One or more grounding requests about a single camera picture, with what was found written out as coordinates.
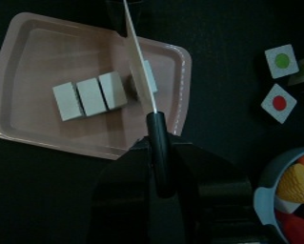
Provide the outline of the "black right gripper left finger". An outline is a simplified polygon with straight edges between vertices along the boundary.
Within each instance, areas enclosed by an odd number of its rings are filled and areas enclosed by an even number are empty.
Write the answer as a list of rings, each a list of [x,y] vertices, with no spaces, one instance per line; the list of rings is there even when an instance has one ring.
[[[148,140],[103,169],[92,196],[88,244],[148,243]]]

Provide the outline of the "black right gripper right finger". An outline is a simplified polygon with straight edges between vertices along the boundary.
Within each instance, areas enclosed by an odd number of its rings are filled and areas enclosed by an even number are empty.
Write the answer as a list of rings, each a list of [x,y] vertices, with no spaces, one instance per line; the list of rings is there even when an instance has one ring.
[[[169,136],[188,244],[259,242],[252,187],[223,157]]]

